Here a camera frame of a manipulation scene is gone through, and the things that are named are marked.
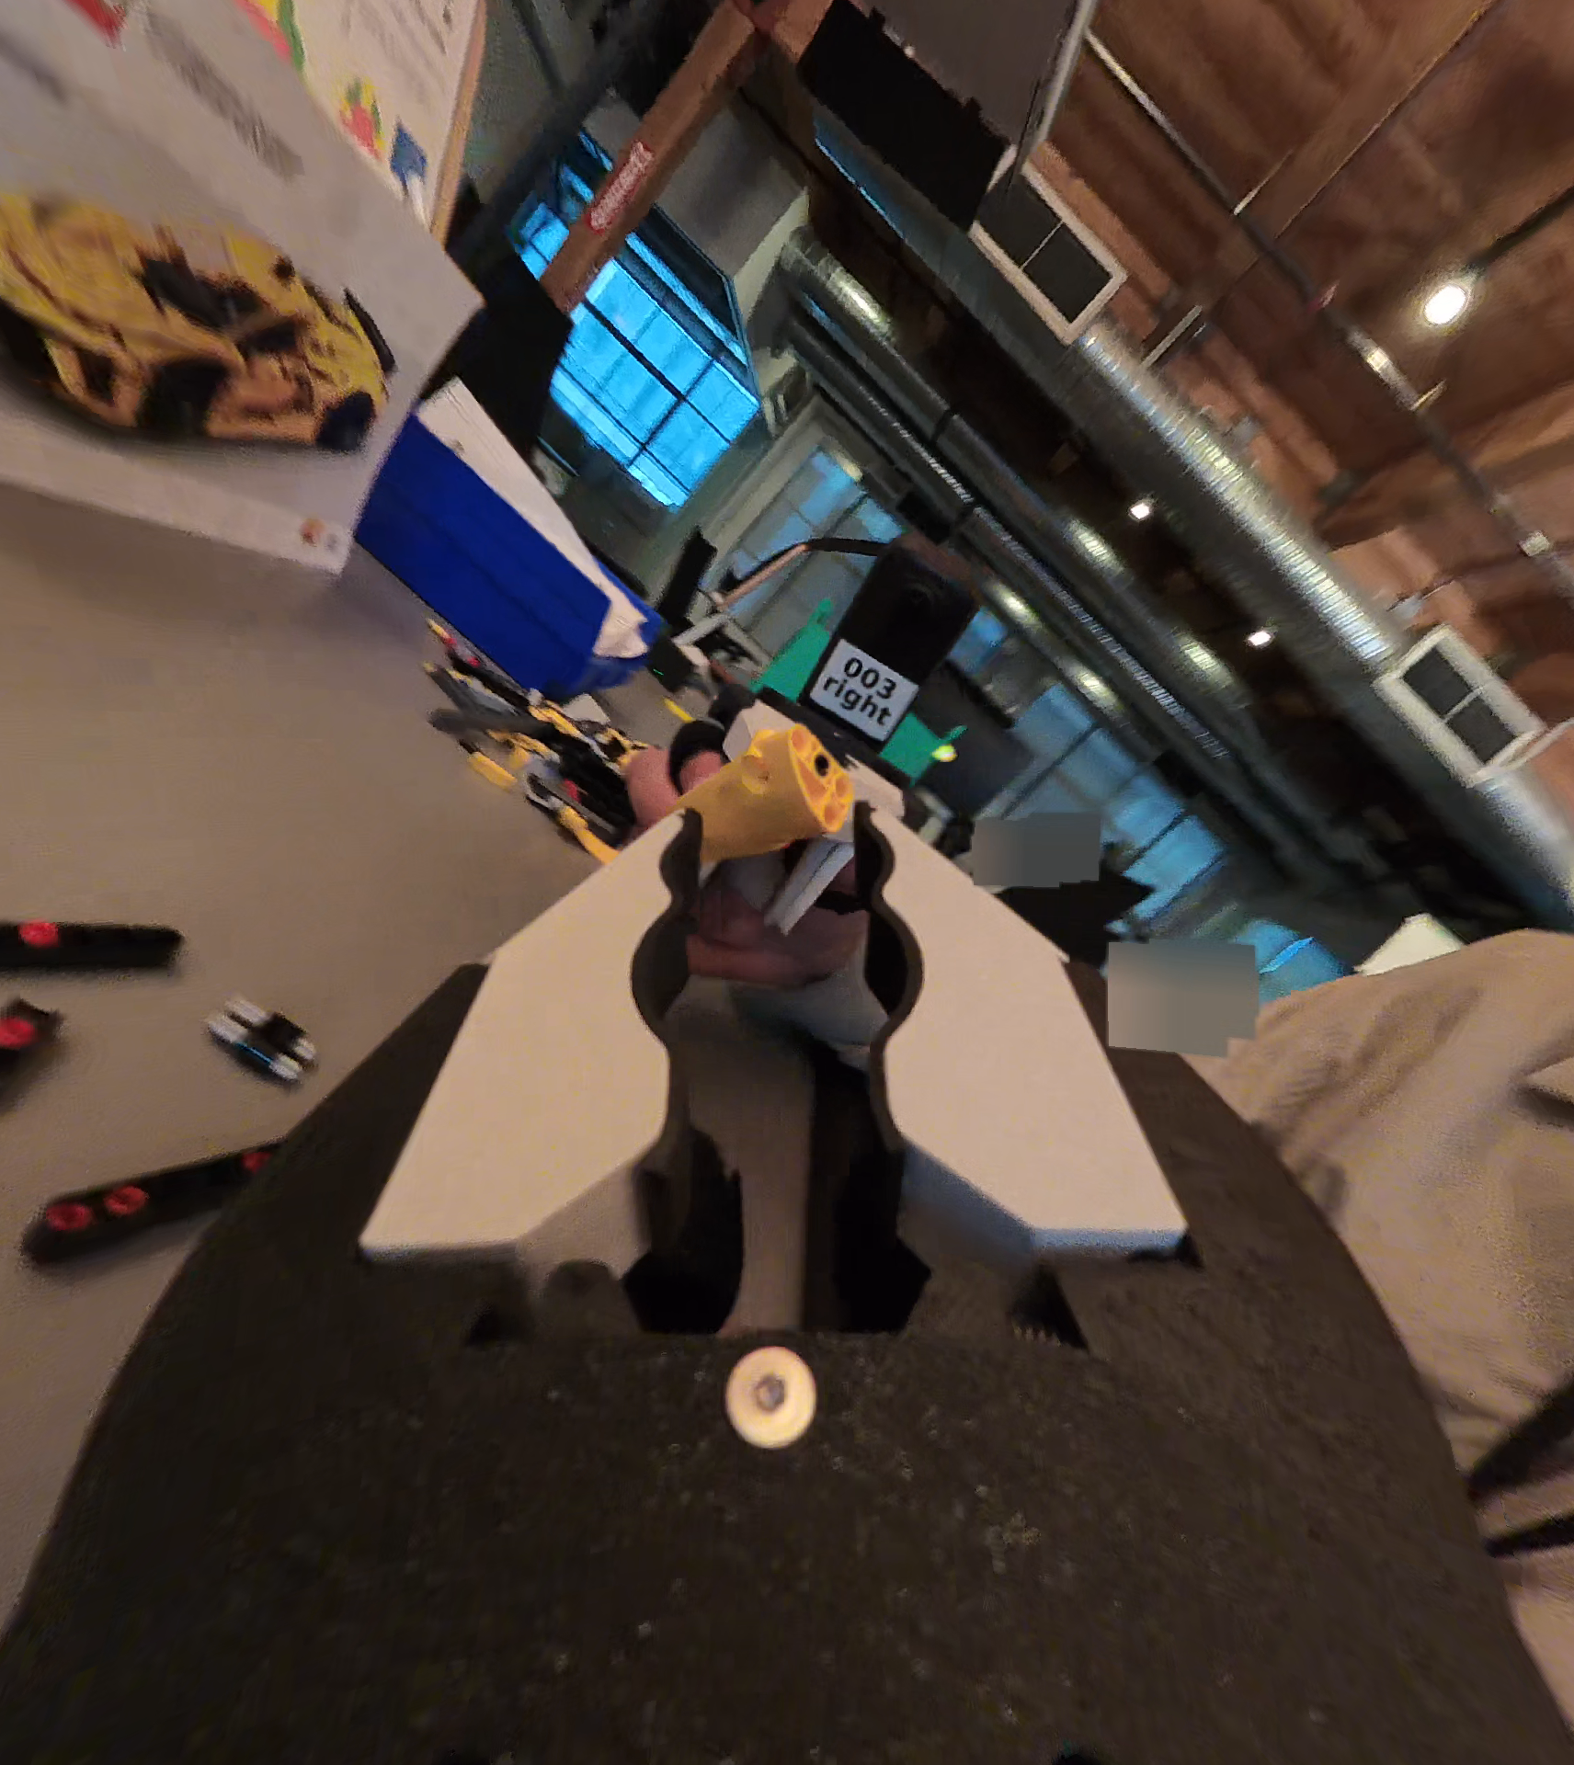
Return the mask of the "wooden post red label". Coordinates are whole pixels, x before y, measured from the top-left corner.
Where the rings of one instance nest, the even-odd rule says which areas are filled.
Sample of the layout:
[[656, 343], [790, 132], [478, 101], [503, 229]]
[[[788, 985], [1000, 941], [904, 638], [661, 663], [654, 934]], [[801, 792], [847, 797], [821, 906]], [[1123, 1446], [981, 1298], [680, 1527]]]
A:
[[829, 1], [720, 1], [549, 259], [538, 286], [571, 314], [764, 55], [798, 64]]

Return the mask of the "group of black pinned beams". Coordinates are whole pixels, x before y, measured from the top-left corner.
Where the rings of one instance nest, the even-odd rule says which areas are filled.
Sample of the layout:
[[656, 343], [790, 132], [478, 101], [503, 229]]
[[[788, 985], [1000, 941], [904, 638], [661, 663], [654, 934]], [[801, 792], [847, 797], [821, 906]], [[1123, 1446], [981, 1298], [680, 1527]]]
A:
[[[0, 978], [169, 972], [183, 946], [180, 930], [158, 922], [0, 917]], [[64, 1031], [60, 1009], [18, 992], [0, 1003], [0, 1110], [49, 1066]], [[53, 1195], [23, 1226], [20, 1253], [34, 1268], [71, 1266], [207, 1218], [283, 1149], [273, 1138]]]

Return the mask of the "pile of yellow black bricks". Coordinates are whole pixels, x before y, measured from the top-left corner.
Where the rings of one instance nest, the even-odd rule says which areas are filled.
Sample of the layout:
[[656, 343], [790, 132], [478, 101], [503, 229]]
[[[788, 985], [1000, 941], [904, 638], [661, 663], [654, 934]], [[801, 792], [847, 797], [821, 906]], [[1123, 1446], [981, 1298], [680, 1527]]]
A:
[[520, 794], [555, 831], [601, 864], [638, 829], [625, 772], [645, 744], [604, 717], [599, 700], [562, 704], [525, 687], [430, 619], [439, 658], [422, 665], [444, 704], [428, 717], [490, 783]]

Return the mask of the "toy car instruction booklet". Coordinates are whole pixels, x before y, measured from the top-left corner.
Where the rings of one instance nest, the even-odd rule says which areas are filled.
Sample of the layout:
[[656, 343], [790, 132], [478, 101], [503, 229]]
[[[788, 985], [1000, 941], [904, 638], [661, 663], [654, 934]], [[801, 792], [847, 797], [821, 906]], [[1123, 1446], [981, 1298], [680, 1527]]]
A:
[[0, 1], [0, 483], [338, 573], [481, 301], [235, 1]]

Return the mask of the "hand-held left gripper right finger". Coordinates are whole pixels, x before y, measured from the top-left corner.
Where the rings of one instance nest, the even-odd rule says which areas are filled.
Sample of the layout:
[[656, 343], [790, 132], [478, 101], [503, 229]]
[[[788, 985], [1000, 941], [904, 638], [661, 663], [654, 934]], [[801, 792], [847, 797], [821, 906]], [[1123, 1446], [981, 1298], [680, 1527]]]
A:
[[1060, 948], [893, 816], [856, 810], [855, 862], [908, 1248], [1003, 1275], [1174, 1253], [1186, 1215]]

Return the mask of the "black grey connector piece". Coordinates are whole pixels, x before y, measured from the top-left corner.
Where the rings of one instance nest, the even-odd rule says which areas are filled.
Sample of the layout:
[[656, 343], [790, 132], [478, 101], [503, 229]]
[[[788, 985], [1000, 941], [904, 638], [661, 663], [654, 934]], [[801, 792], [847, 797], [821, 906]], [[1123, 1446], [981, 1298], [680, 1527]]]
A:
[[242, 998], [213, 1011], [205, 1031], [235, 1064], [270, 1082], [296, 1086], [316, 1064], [316, 1048], [301, 1025]]

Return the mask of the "black head desk lamp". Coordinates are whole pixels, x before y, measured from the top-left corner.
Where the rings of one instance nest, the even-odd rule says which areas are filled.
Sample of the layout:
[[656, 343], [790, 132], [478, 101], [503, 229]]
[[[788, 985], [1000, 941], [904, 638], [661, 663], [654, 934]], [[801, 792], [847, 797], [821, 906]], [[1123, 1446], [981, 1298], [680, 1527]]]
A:
[[720, 612], [731, 610], [775, 575], [805, 558], [844, 557], [875, 560], [893, 544], [895, 540], [858, 540], [844, 536], [812, 536], [807, 540], [798, 540], [783, 546], [775, 553], [757, 562], [746, 575], [733, 579], [730, 586], [722, 588], [711, 597], [711, 604]]

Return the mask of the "green felt bin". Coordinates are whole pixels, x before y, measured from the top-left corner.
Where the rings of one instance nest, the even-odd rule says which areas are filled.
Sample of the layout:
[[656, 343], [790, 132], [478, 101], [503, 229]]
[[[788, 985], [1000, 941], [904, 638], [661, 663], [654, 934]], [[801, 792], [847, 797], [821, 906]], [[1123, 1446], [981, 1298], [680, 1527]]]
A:
[[[820, 654], [827, 647], [832, 628], [834, 603], [831, 597], [821, 597], [805, 625], [794, 632], [759, 672], [753, 689], [772, 689], [788, 700], [796, 700], [820, 663]], [[963, 735], [963, 724], [956, 724], [946, 733], [939, 733], [915, 713], [906, 711], [889, 739], [886, 739], [882, 764], [897, 768], [912, 785], [921, 783], [934, 768], [956, 759], [956, 742]]]

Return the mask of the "blue plastic bin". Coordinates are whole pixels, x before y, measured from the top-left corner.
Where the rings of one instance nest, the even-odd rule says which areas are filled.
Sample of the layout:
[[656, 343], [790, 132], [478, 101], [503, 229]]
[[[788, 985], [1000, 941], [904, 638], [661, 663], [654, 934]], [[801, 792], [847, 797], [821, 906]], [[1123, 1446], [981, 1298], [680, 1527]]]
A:
[[549, 496], [531, 518], [417, 415], [386, 454], [354, 540], [527, 691], [621, 685], [663, 636], [658, 612], [586, 555]]

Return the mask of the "person's beige jacket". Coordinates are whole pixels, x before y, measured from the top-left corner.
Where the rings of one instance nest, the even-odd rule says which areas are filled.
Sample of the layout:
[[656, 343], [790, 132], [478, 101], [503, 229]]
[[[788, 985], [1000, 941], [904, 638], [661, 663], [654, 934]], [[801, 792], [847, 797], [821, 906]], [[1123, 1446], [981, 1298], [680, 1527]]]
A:
[[[1323, 1213], [1472, 1469], [1574, 1373], [1574, 937], [1320, 983], [1184, 1059]], [[1511, 1524], [1574, 1509], [1574, 1446], [1542, 1483]], [[1574, 1728], [1574, 1546], [1494, 1568]]]

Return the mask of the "small yellow toy brick piece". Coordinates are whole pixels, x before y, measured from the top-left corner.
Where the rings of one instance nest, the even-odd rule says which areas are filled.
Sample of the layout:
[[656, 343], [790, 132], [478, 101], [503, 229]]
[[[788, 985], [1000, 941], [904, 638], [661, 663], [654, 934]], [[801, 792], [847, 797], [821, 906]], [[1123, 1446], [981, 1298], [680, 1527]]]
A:
[[700, 821], [702, 871], [840, 836], [855, 805], [849, 774], [801, 722], [759, 731], [678, 799]]

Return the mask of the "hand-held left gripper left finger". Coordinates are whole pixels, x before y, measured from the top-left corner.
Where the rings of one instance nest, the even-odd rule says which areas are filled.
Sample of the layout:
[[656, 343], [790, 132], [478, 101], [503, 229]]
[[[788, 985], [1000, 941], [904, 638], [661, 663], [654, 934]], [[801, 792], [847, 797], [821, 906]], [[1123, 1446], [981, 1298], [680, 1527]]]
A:
[[672, 812], [500, 943], [356, 1246], [525, 1283], [649, 1250], [645, 1171], [687, 1136], [663, 1016], [687, 981], [702, 823]]

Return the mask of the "person's right hand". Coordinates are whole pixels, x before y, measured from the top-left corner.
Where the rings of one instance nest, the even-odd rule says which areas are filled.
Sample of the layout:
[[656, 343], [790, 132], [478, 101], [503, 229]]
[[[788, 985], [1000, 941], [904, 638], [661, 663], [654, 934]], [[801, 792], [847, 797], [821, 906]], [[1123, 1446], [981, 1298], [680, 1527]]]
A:
[[[720, 753], [702, 753], [682, 766], [693, 788], [724, 764]], [[636, 829], [665, 821], [680, 790], [667, 748], [638, 751], [623, 770]], [[798, 917], [790, 930], [766, 921], [759, 902], [770, 899], [790, 865], [785, 853], [766, 853], [720, 865], [709, 875], [695, 908], [687, 959], [695, 976], [763, 989], [799, 989], [834, 976], [864, 950], [867, 915], [860, 906], [856, 865], [851, 860], [820, 895], [820, 904]]]

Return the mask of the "white ceiling vent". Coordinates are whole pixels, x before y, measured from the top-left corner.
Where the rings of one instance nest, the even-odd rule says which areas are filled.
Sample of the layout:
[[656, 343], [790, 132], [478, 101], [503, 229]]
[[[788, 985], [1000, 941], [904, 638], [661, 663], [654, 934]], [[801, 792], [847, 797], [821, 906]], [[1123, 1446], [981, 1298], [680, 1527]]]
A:
[[1077, 343], [1129, 281], [1117, 257], [1029, 163], [991, 182], [969, 239], [1062, 345]]
[[1456, 628], [1436, 625], [1375, 674], [1375, 693], [1467, 785], [1524, 764], [1548, 739], [1548, 722]]

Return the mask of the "white paper sheets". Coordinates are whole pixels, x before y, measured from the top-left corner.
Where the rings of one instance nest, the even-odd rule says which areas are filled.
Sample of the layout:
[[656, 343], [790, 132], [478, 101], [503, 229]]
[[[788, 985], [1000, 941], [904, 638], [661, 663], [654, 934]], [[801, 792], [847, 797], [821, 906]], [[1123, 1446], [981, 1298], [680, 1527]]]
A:
[[658, 634], [652, 608], [593, 557], [527, 455], [518, 452], [461, 380], [452, 378], [413, 410], [419, 424], [476, 474], [533, 535], [570, 562], [608, 603], [592, 654], [621, 663], [638, 661]]

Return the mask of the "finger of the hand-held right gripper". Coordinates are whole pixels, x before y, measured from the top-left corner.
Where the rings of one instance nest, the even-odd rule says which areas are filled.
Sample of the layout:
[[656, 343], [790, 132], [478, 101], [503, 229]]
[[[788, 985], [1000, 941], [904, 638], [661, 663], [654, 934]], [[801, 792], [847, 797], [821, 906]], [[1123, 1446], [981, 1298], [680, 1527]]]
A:
[[829, 1049], [864, 1071], [880, 1036], [880, 1002], [866, 981], [864, 954], [834, 972], [801, 983], [730, 981], [731, 1003], [753, 1024], [772, 1025]]
[[853, 888], [856, 843], [851, 831], [796, 842], [781, 853], [783, 875], [761, 908], [763, 924], [790, 934], [807, 913], [853, 913], [862, 902]]

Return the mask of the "silver ventilation duct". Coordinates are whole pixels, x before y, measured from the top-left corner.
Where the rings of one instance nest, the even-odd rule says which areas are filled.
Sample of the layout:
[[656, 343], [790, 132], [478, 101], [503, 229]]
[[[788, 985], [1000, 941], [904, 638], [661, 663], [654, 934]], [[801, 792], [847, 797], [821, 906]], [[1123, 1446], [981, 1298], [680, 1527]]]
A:
[[[799, 307], [845, 356], [864, 364], [895, 397], [913, 430], [1003, 516], [1013, 511], [1027, 538], [1068, 544], [1083, 575], [1114, 588], [1129, 571], [1108, 542], [1057, 516], [956, 413], [902, 354], [891, 323], [864, 285], [810, 229], [783, 248], [779, 270]], [[1035, 365], [1033, 389], [1060, 391], [1083, 439], [1130, 487], [1151, 492], [1180, 546], [1248, 614], [1268, 628], [1290, 663], [1349, 722], [1380, 761], [1474, 858], [1535, 915], [1574, 930], [1574, 823], [1528, 761], [1483, 785], [1469, 785], [1415, 737], [1377, 695], [1373, 680], [1415, 638], [1371, 606], [1327, 560], [1323, 546], [1283, 512], [1274, 492], [1230, 452], [1202, 415], [1151, 369], [1129, 356], [1103, 325], [1059, 349], [1059, 365]]]

